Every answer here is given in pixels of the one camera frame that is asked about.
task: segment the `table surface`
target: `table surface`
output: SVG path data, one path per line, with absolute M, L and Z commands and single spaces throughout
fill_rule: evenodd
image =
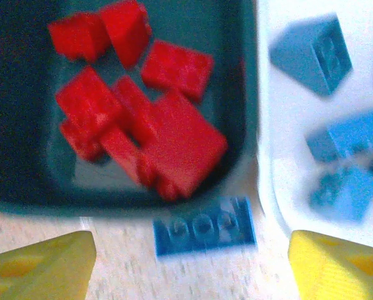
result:
M 157 260 L 151 221 L 59 219 L 0 214 L 0 253 L 90 230 L 97 248 L 87 300 L 90 299 L 298 299 L 287 259 L 288 239 L 266 219 L 252 174 L 241 182 L 249 191 L 257 247 Z

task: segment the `plastic container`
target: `plastic container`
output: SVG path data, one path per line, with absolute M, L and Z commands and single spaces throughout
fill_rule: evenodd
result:
M 55 92 L 86 64 L 58 56 L 47 23 L 112 1 L 0 0 L 0 210 L 60 216 L 146 216 L 188 209 L 227 194 L 256 149 L 257 60 L 251 0 L 140 1 L 154 38 L 210 53 L 215 70 L 200 110 L 228 139 L 229 151 L 192 199 L 167 204 L 134 185 L 114 162 L 78 159 L 58 130 Z M 128 72 L 142 84 L 140 67 Z M 113 49 L 93 65 L 112 84 L 125 71 Z
M 288 236 L 306 229 L 373 246 L 373 200 L 359 224 L 329 221 L 309 208 L 310 192 L 335 165 L 316 163 L 305 140 L 324 124 L 373 108 L 373 1 L 274 0 L 261 9 L 258 191 L 263 210 Z M 353 70 L 324 99 L 271 66 L 268 46 L 291 22 L 330 13 L 338 15 Z

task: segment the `white plastic tray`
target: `white plastic tray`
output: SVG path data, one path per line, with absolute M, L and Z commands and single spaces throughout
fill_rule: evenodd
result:
M 305 135 L 319 126 L 373 108 L 373 0 L 264 2 L 258 21 L 258 190 L 263 210 L 287 235 L 306 229 L 373 246 L 373 201 L 362 224 L 327 221 L 309 208 L 309 192 L 323 167 L 305 142 Z M 289 22 L 329 13 L 337 13 L 353 70 L 324 100 L 270 65 L 268 45 Z

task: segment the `green plastic tray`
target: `green plastic tray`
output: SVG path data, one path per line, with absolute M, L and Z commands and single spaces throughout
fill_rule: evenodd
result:
M 199 109 L 226 135 L 230 147 L 191 199 L 165 203 L 156 192 L 134 185 L 109 159 L 90 164 L 75 156 L 58 130 L 64 114 L 54 94 L 86 64 L 57 55 L 46 25 L 110 2 L 0 0 L 0 211 L 146 216 L 166 209 L 188 209 L 221 196 L 230 177 L 244 169 L 242 157 L 254 157 L 257 52 L 251 0 L 140 1 L 148 11 L 154 38 L 215 58 L 215 70 Z M 142 63 L 143 59 L 128 74 L 154 101 L 159 93 L 144 87 Z M 125 74 L 113 49 L 93 67 L 108 84 Z

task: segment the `blue lego plate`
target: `blue lego plate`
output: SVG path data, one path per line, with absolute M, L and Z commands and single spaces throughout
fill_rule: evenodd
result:
M 255 245 L 249 200 L 224 197 L 188 214 L 153 221 L 156 255 Z
M 334 92 L 324 98 L 271 64 L 268 55 L 271 45 L 290 24 L 333 15 L 338 17 L 352 70 Z M 258 192 L 266 217 L 275 219 L 288 236 L 293 230 L 302 229 L 373 247 L 373 197 L 361 222 L 324 217 L 310 207 L 310 195 L 318 190 L 324 174 L 355 164 L 366 170 L 373 166 L 373 115 L 368 114 L 373 112 L 373 1 L 353 0 L 347 5 L 343 0 L 273 0 L 258 17 L 259 85 L 262 87 L 259 95 Z M 327 34 L 330 31 L 322 28 L 336 27 L 321 25 L 319 29 Z M 261 33 L 266 29 L 268 36 Z M 303 35 L 302 40 L 313 45 L 310 55 L 314 59 L 316 41 L 327 40 L 326 35 L 322 36 L 323 39 L 318 39 L 313 35 L 315 39 L 309 42 Z M 338 43 L 334 46 L 325 49 L 337 51 Z M 303 58 L 296 54 L 294 59 Z M 328 62 L 331 69 L 339 69 L 333 59 Z M 316 75 L 320 79 L 317 83 L 324 83 L 321 59 L 317 63 L 315 70 L 320 72 Z M 313 76 L 311 66 L 313 64 L 308 63 L 308 68 L 302 69 L 310 74 L 301 76 Z M 317 143 L 308 145 L 310 137 L 316 137 Z M 310 148 L 317 148 L 317 151 L 311 152 Z M 373 186 L 373 181 L 366 176 L 347 178 L 359 178 L 360 184 Z M 373 194 L 371 187 L 366 190 Z M 350 196 L 357 191 L 342 190 L 344 195 Z
M 46 25 L 112 2 L 0 0 L 0 211 L 143 218 L 183 211 L 227 193 L 227 186 L 245 174 L 247 161 L 253 161 L 258 84 L 251 0 L 140 0 L 154 38 L 215 59 L 199 110 L 226 135 L 229 150 L 191 199 L 165 203 L 154 191 L 133 184 L 113 161 L 90 164 L 75 156 L 59 132 L 64 114 L 54 94 L 86 64 L 57 55 Z M 141 81 L 143 59 L 128 74 L 154 101 L 159 93 Z M 112 48 L 93 67 L 107 84 L 125 74 Z

